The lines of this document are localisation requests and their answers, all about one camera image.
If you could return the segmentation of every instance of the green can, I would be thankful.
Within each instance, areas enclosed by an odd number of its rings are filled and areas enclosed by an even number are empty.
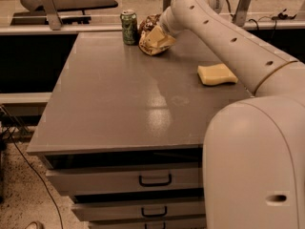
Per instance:
[[[123,41],[127,45],[138,43],[137,19],[133,10],[124,10],[121,13]]]

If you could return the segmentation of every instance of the drawer handle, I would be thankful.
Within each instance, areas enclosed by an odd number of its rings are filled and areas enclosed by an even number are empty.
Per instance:
[[[164,213],[161,214],[154,214],[154,215],[145,215],[144,213],[144,208],[141,208],[141,213],[143,218],[160,218],[160,217],[165,217],[166,214],[168,214],[168,207],[164,207]]]
[[[165,222],[163,222],[163,227],[162,227],[162,229],[166,229],[166,224],[165,224]]]
[[[143,182],[143,177],[139,176],[139,183],[142,187],[162,187],[162,186],[168,186],[172,183],[172,175],[169,174],[169,180],[166,182],[161,182],[161,183],[144,183]]]

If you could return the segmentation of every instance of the concrete floor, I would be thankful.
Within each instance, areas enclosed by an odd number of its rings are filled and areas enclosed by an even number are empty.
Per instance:
[[[117,14],[125,8],[134,9],[142,19],[146,15],[162,11],[162,0],[117,0],[119,8],[114,10],[92,11],[96,13],[98,23],[117,22]],[[236,8],[238,0],[230,0],[232,8]],[[264,15],[277,15],[284,9],[285,13],[294,15],[304,0],[253,0],[248,19],[259,18]],[[11,16],[16,11],[24,10],[18,0],[0,1],[0,26],[10,24]],[[228,13],[225,6],[223,13]],[[18,147],[25,155],[30,164],[38,171],[47,183],[54,197],[63,220],[65,229],[88,228],[86,222],[79,222],[71,212],[71,200],[60,197],[45,178],[46,169],[36,156],[28,156],[26,148],[28,143],[17,142]],[[56,208],[52,203],[43,183],[20,156],[13,144],[2,155],[2,169],[4,172],[4,202],[0,204],[0,228],[23,229],[31,221],[40,220],[46,229],[60,228],[60,220]]]

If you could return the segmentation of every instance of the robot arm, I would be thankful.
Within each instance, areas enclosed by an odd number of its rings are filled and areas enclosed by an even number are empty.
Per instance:
[[[255,98],[209,125],[209,229],[305,229],[305,66],[218,15],[223,0],[172,0],[160,26],[193,31]]]

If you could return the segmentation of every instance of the yellow sponge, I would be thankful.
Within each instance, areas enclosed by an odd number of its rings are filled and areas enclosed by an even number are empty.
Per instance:
[[[237,77],[225,64],[198,66],[198,74],[204,85],[214,86],[226,82],[237,83]]]

